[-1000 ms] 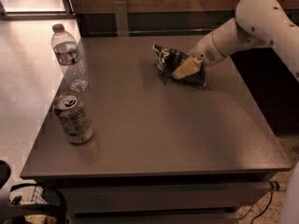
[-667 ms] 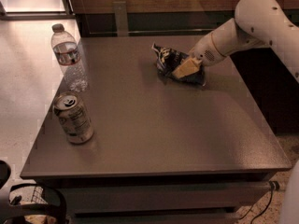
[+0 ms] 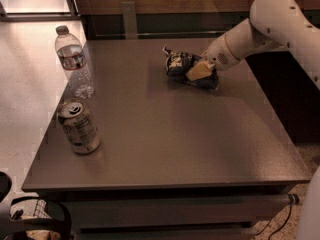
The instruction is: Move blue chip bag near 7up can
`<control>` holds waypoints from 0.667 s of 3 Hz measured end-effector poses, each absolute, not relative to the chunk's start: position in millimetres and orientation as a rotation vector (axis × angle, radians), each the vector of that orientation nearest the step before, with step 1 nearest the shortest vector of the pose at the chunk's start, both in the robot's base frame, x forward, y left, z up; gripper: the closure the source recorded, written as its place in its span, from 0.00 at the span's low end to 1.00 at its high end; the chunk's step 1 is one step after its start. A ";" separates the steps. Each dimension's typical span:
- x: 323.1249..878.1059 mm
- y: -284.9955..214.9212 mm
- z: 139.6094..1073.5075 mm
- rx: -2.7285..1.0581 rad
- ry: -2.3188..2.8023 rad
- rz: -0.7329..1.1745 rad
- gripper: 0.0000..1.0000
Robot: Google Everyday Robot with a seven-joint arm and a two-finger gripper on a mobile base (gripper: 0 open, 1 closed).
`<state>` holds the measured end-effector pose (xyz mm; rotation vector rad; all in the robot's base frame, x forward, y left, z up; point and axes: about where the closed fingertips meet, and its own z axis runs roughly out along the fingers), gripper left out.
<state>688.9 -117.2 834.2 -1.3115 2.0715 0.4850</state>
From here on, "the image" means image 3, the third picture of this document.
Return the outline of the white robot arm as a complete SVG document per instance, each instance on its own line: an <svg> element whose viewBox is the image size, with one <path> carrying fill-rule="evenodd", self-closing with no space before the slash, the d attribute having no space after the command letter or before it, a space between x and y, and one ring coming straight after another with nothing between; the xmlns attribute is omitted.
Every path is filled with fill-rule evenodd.
<svg viewBox="0 0 320 240"><path fill-rule="evenodd" d="M295 0L254 0L249 17L215 39L187 73L191 81L226 70L242 59L283 48L320 90L320 29L303 15Z"/></svg>

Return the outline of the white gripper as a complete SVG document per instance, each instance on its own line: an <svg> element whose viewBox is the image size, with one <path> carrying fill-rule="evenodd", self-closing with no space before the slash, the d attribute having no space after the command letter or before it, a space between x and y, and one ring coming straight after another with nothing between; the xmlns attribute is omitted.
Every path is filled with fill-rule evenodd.
<svg viewBox="0 0 320 240"><path fill-rule="evenodd" d="M210 76L214 66L217 70L227 70L240 62L229 49L225 34L214 39L209 47L202 53L202 57L207 60L198 62L186 73L186 77L190 81Z"/></svg>

